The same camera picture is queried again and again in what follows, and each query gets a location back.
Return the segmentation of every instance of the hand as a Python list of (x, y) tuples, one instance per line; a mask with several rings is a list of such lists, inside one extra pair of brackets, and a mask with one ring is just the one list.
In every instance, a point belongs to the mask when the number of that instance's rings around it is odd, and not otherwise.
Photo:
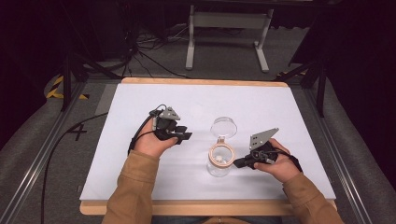
[[(290, 154), (290, 152), (285, 147), (280, 145), (280, 143), (278, 143), (274, 138), (271, 138), (269, 142), (273, 147), (282, 149)], [(287, 182), (288, 180), (292, 179), (300, 173), (300, 171), (289, 159), (289, 157), (282, 154), (278, 154), (277, 160), (274, 164), (256, 162), (254, 163), (254, 168), (273, 175), (277, 180), (282, 183)]]
[(173, 137), (168, 140), (161, 141), (154, 133), (149, 133), (152, 132), (152, 122), (153, 119), (150, 119), (142, 128), (142, 131), (140, 131), (138, 136), (143, 133), (147, 134), (144, 134), (137, 140), (134, 145), (134, 150), (155, 158), (160, 158), (166, 149), (172, 147), (177, 142), (177, 138)]

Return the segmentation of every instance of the wooden table edge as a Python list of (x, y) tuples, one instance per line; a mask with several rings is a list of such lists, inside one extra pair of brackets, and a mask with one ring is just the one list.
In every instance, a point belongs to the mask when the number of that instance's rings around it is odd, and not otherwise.
[[(334, 200), (328, 202), (337, 209)], [(82, 201), (80, 212), (87, 216), (101, 216), (106, 213), (107, 201)], [(155, 216), (292, 216), (292, 207), (287, 200), (188, 200), (153, 201)]]
[(286, 84), (285, 82), (273, 82), (273, 81), (181, 79), (181, 78), (151, 78), (151, 77), (125, 77), (121, 81), (121, 84), (173, 84), (173, 85), (288, 87), (288, 84)]

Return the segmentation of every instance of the tripod leg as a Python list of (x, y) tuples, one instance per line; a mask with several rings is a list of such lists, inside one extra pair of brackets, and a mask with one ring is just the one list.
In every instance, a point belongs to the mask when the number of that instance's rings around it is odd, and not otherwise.
[(311, 63), (306, 63), (306, 64), (303, 64), (301, 66), (298, 66), (298, 67), (294, 68), (293, 70), (289, 71), (284, 76), (275, 78), (273, 81), (284, 82), (284, 81), (288, 80), (289, 78), (294, 77), (294, 76), (302, 73), (303, 71), (305, 71), (306, 69), (311, 67), (314, 63), (315, 62), (311, 62)]
[(113, 78), (113, 79), (122, 79), (122, 77), (108, 71), (107, 69), (105, 69), (103, 66), (99, 65), (98, 63), (95, 63), (91, 60), (89, 60), (88, 58), (85, 58), (82, 55), (73, 53), (73, 58), (76, 59), (77, 63), (83, 65), (84, 63), (86, 63), (87, 65), (89, 65), (90, 67), (96, 69), (97, 71), (103, 73), (105, 76)]
[(326, 69), (322, 66), (318, 80), (318, 93), (317, 93), (317, 110), (322, 118), (324, 118), (323, 101), (324, 101), (325, 86), (326, 86)]
[(64, 103), (62, 105), (61, 111), (65, 111), (72, 99), (72, 80), (70, 75), (71, 71), (69, 55), (67, 55), (66, 59), (64, 60), (64, 70), (62, 73), (64, 75)]

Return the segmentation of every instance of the white stand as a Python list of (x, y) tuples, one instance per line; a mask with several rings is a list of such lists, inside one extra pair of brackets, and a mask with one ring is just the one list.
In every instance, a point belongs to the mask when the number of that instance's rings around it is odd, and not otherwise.
[(254, 46), (257, 51), (260, 66), (264, 73), (269, 71), (267, 61), (265, 61), (262, 46), (267, 36), (268, 28), (274, 10), (268, 10), (267, 14), (243, 14), (243, 13), (218, 13), (218, 12), (195, 12), (194, 6), (190, 7), (189, 22), (189, 47), (187, 49), (186, 69), (191, 70), (194, 59), (194, 27), (224, 27), (224, 28), (244, 28), (262, 29), (260, 41), (255, 41)]

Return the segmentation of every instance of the fabric sleeve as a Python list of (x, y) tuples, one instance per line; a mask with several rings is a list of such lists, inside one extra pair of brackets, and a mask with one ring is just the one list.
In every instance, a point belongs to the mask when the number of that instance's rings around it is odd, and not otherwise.
[(124, 163), (117, 188), (107, 202), (102, 223), (150, 223), (151, 193), (159, 166), (159, 159), (131, 151)]
[(283, 184), (293, 213), (303, 224), (344, 223), (337, 210), (303, 173)]

